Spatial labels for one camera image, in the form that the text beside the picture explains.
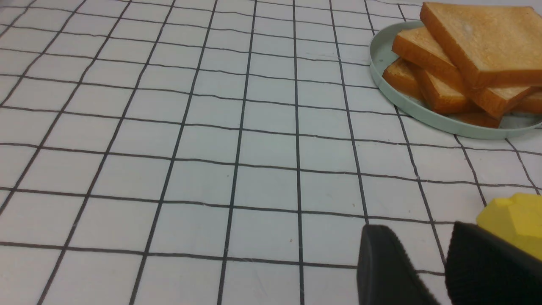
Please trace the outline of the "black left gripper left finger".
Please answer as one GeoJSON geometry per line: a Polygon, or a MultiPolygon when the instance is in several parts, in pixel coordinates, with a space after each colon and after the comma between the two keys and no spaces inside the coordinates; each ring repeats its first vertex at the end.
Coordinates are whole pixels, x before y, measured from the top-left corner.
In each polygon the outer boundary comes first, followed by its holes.
{"type": "Polygon", "coordinates": [[[357,267],[360,305],[438,305],[391,228],[365,225],[357,267]]]}

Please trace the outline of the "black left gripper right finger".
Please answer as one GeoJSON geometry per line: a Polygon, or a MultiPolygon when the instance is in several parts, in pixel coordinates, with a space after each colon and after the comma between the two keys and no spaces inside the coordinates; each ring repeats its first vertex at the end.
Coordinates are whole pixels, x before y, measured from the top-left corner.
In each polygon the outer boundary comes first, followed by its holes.
{"type": "Polygon", "coordinates": [[[453,305],[540,305],[542,263],[475,224],[455,222],[445,285],[453,305]]]}

